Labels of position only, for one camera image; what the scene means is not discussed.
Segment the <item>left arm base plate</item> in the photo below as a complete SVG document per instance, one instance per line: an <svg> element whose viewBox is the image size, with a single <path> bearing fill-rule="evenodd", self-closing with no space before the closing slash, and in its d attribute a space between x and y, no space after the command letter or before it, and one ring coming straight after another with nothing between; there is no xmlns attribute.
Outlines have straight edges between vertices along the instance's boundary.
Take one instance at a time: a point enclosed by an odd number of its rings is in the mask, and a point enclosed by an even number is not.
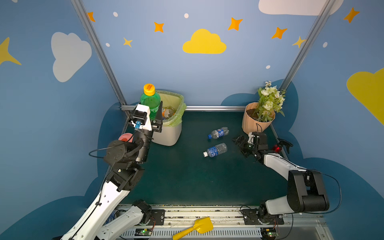
<svg viewBox="0 0 384 240"><path fill-rule="evenodd" d="M140 222L144 226L163 226L165 221L165 210L152 209L150 212L144 213L143 219Z"/></svg>

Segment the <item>green soda bottle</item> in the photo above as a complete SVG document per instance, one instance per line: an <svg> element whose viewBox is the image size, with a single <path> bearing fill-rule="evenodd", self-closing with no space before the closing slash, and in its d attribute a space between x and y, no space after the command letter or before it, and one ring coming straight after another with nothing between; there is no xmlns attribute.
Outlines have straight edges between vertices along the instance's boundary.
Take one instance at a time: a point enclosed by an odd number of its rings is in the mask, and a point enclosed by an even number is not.
<svg viewBox="0 0 384 240"><path fill-rule="evenodd" d="M150 108L150 119L153 121L161 104L161 97L156 92L155 86L152 84L146 84L143 87L143 94L140 98L140 104L148 106Z"/></svg>

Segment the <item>orange label bottle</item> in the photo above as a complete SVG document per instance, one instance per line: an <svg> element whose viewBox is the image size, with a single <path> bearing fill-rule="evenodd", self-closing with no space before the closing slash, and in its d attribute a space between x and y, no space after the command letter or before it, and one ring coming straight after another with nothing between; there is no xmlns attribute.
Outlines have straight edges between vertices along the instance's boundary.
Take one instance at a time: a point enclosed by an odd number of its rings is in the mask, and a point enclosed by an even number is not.
<svg viewBox="0 0 384 240"><path fill-rule="evenodd" d="M172 107L166 107L162 109L162 116L164 120L168 120L174 116L176 110Z"/></svg>

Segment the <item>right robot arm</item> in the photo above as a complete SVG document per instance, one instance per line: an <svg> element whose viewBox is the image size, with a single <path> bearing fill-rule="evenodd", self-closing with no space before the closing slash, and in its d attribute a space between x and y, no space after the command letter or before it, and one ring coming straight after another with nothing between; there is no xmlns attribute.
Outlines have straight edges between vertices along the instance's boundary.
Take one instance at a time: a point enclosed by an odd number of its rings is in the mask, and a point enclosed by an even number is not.
<svg viewBox="0 0 384 240"><path fill-rule="evenodd" d="M244 157L253 156L262 165L274 170L287 182L287 195L267 200L259 206L258 218L264 220L293 213L318 213L330 207L322 174L302 168L280 155L284 147L293 145L282 139L269 148L265 133L251 132L247 137L238 136L233 142Z"/></svg>

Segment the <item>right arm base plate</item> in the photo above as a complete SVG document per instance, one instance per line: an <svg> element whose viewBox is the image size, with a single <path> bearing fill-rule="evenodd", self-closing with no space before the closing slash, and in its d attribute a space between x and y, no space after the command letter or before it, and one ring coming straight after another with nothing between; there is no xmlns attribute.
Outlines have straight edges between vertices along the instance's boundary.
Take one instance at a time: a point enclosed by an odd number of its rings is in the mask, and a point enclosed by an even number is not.
<svg viewBox="0 0 384 240"><path fill-rule="evenodd" d="M283 225L282 215L269 215L259 213L257 209L241 209L245 225Z"/></svg>

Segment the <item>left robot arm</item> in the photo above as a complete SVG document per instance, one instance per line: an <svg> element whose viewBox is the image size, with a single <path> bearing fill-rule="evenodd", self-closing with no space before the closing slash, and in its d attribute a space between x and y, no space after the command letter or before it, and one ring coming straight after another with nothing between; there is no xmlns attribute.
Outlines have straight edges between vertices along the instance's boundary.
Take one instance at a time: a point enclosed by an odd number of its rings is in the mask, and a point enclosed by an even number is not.
<svg viewBox="0 0 384 240"><path fill-rule="evenodd" d="M150 119L150 108L138 104L131 111L129 122L135 132L126 141L116 140L105 149L103 160L111 167L101 190L85 213L60 238L62 240L116 240L126 230L149 222L151 206L145 201L136 201L122 215L107 223L119 203L137 185L144 174L141 166L148 158L154 132L162 130L162 113Z"/></svg>

